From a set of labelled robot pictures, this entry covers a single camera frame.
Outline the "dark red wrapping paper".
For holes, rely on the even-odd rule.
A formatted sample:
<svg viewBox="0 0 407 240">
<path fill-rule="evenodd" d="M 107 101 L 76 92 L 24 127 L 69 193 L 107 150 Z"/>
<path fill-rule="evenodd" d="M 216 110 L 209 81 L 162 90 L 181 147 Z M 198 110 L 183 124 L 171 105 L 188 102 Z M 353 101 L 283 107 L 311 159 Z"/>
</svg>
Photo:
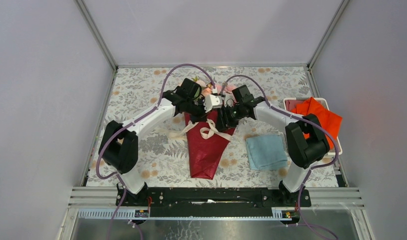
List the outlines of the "dark red wrapping paper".
<svg viewBox="0 0 407 240">
<path fill-rule="evenodd" d="M 218 112 L 213 110 L 207 116 L 207 120 L 213 120 L 216 124 Z M 184 115 L 186 125 L 188 124 L 189 115 Z M 188 154 L 189 154 L 189 171 L 192 178 L 212 180 L 222 158 L 222 155 L 230 141 L 214 135 L 212 138 L 203 139 L 200 134 L 200 128 L 208 128 L 205 122 L 198 122 L 197 126 L 186 133 Z M 221 131 L 233 136 L 234 128 Z"/>
</svg>

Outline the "pink fake flower bunch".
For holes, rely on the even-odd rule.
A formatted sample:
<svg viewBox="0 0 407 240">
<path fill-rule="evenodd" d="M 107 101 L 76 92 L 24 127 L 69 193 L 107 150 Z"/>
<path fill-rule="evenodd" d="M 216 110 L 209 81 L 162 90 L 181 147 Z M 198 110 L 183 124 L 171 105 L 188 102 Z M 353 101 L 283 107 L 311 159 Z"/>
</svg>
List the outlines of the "pink fake flower bunch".
<svg viewBox="0 0 407 240">
<path fill-rule="evenodd" d="M 201 80 L 198 76 L 195 76 L 191 79 L 193 82 L 197 83 L 200 86 L 200 91 L 198 90 L 195 96 L 192 98 L 194 101 L 197 101 L 198 99 L 202 99 L 212 93 L 213 85 L 209 82 L 206 83 L 205 81 Z M 223 90 L 223 95 L 226 95 L 229 98 L 232 98 L 233 101 L 236 101 L 236 98 L 233 95 L 233 90 L 235 90 L 237 87 L 233 84 L 230 83 L 216 83 L 215 87 L 217 89 L 217 93 L 220 94 L 222 88 Z"/>
</svg>

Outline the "cream ribbon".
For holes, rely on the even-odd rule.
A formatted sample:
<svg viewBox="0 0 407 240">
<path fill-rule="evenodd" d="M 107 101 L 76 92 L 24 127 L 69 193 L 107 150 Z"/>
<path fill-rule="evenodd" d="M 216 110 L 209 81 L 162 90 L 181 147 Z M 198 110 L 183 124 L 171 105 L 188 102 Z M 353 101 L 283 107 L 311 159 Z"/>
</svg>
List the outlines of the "cream ribbon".
<svg viewBox="0 0 407 240">
<path fill-rule="evenodd" d="M 220 132 L 220 131 L 217 130 L 216 124 L 215 124 L 215 122 L 213 120 L 208 119 L 206 121 L 206 123 L 208 124 L 208 127 L 201 127 L 199 129 L 200 135 L 204 140 L 208 140 L 208 139 L 212 138 L 215 135 L 227 140 L 228 142 L 230 142 L 232 140 L 232 136 L 230 134 Z M 186 127 L 183 130 L 181 130 L 181 131 L 170 131 L 168 133 L 168 137 L 172 138 L 172 139 L 182 138 L 187 132 L 189 132 L 191 129 L 195 128 L 197 125 L 198 125 L 198 122 L 193 123 L 193 122 L 189 121 L 188 124 L 186 125 Z"/>
</svg>

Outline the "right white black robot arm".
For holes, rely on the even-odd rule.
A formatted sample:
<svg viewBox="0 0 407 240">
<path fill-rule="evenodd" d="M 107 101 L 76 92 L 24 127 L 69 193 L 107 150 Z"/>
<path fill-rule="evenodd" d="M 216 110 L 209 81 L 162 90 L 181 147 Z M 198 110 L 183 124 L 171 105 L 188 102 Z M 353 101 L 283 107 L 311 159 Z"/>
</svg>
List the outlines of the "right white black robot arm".
<svg viewBox="0 0 407 240">
<path fill-rule="evenodd" d="M 291 165 L 278 189 L 269 196 L 277 206 L 293 207 L 300 204 L 305 184 L 312 170 L 321 168 L 320 160 L 330 151 L 333 137 L 322 127 L 314 114 L 298 115 L 270 104 L 266 95 L 254 97 L 246 85 L 232 91 L 232 106 L 221 94 L 223 104 L 217 109 L 216 128 L 231 129 L 243 118 L 251 118 L 282 129 Z"/>
</svg>

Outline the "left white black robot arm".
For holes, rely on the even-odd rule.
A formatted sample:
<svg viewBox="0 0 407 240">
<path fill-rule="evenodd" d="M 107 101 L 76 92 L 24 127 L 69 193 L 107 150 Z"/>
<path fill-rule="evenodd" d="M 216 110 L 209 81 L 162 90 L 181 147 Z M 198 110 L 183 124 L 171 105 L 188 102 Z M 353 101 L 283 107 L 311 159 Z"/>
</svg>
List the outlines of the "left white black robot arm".
<svg viewBox="0 0 407 240">
<path fill-rule="evenodd" d="M 104 130 L 98 151 L 98 160 L 114 168 L 120 183 L 117 204 L 139 206 L 145 203 L 148 185 L 136 167 L 139 161 L 139 143 L 164 121 L 180 113 L 202 119 L 210 112 L 205 104 L 218 93 L 217 88 L 203 88 L 191 79 L 173 90 L 162 90 L 156 104 L 138 116 L 124 122 L 110 121 Z"/>
</svg>

